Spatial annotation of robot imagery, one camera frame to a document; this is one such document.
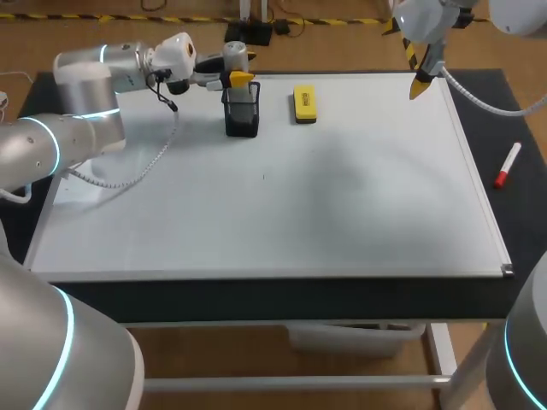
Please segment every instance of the black table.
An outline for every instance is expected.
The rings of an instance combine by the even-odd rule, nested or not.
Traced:
[[[518,109],[500,70],[455,71],[473,93]],[[502,319],[547,250],[547,169],[526,122],[487,113],[452,91],[515,275],[507,278],[306,278],[63,283],[60,288],[122,323],[287,319]],[[21,116],[62,114],[53,76],[40,73]],[[514,142],[521,153],[502,190],[492,183]],[[0,204],[9,248],[23,262],[51,178],[26,206]]]

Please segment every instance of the yellow eraser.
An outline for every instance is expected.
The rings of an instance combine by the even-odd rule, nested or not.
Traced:
[[[294,87],[294,111],[298,124],[312,124],[317,121],[315,90],[312,85]]]

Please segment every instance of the red marker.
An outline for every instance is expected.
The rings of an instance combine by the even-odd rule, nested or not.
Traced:
[[[515,143],[513,145],[513,148],[510,150],[505,162],[503,163],[502,170],[497,175],[496,181],[494,182],[494,188],[502,188],[503,184],[505,184],[505,179],[507,178],[509,169],[511,169],[513,162],[515,162],[515,158],[519,154],[521,146],[521,143]]]

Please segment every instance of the robotic arm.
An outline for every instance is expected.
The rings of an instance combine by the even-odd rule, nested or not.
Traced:
[[[241,87],[254,78],[248,73],[250,58],[253,55],[239,42],[226,44],[221,54],[198,56],[185,32],[154,49],[134,43],[61,53],[53,73],[69,114],[39,114],[0,126],[0,190],[24,202],[29,196],[20,199],[7,191],[123,149],[125,134],[115,94],[149,88],[177,111],[176,104],[161,94],[161,82],[174,95],[183,94],[191,84],[211,91]]]
[[[404,37],[427,44],[426,54],[416,72],[410,99],[418,97],[439,74],[465,97],[494,114],[520,116],[530,114],[547,103],[543,98],[529,109],[510,112],[481,102],[459,85],[444,68],[446,33],[457,23],[461,12],[468,12],[478,0],[404,0],[394,9],[394,18]],[[523,37],[547,37],[547,0],[490,0],[492,23],[502,32]]]

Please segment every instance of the wooden floor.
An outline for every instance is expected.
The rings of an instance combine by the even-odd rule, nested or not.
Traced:
[[[313,18],[365,18],[385,16],[382,0],[285,0],[287,9]],[[283,16],[273,5],[276,17]],[[96,13],[138,14],[135,0],[20,0],[1,6],[0,13]],[[235,0],[170,0],[164,15],[238,15]],[[476,13],[487,16],[482,3]],[[56,54],[96,44],[144,40],[157,44],[186,30],[197,49],[214,52],[223,44],[222,24],[187,25],[111,21],[0,21],[3,58],[0,71],[22,70],[32,76],[50,71]],[[255,70],[402,70],[408,69],[399,35],[382,37],[382,26],[306,26],[298,38],[274,37],[267,48],[255,47]],[[450,34],[446,50],[448,68],[502,68],[522,107],[547,92],[547,47],[543,40],[511,38],[490,23],[474,23],[466,30]],[[423,48],[418,47],[419,57]],[[0,77],[0,91],[9,94],[7,119],[16,118],[29,84],[23,77]],[[547,155],[547,114],[540,111],[527,118],[538,145]],[[456,356],[460,360],[481,332],[480,324],[450,327]],[[366,360],[361,357],[298,353],[291,349],[284,328],[134,330],[141,344],[148,377],[251,376],[301,374],[426,374],[426,354],[421,342],[409,343],[393,360]],[[298,392],[237,394],[145,395],[143,410],[151,409],[431,409],[433,394],[428,391]],[[468,410],[488,409],[479,392]]]

